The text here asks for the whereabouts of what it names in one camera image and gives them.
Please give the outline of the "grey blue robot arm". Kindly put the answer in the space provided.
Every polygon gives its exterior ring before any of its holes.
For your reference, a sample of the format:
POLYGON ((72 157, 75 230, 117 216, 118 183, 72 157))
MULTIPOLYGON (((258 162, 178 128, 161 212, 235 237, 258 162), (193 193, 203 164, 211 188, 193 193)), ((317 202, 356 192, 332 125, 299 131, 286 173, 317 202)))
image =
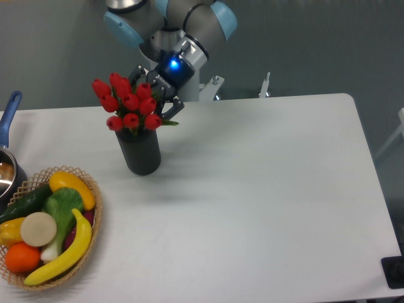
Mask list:
POLYGON ((131 84, 147 82, 159 97, 157 114, 170 120, 185 102, 218 100, 224 83, 203 84, 200 69, 235 32, 237 18, 220 1, 106 1, 104 22, 123 45, 139 49, 148 66, 131 84))

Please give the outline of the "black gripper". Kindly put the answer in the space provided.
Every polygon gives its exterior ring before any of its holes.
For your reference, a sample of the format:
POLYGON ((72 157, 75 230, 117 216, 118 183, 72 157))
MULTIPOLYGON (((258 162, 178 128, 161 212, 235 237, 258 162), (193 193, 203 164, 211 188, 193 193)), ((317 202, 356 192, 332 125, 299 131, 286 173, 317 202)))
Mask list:
POLYGON ((135 67, 128 80, 131 86, 136 86, 138 80, 146 76, 146 82, 151 86, 152 95, 157 98, 156 114, 163 120, 171 120, 184 108, 183 98, 179 96, 179 90, 194 74, 193 67, 179 52, 169 52, 149 72, 142 65, 135 67), (165 104, 172 106, 164 112, 165 104))

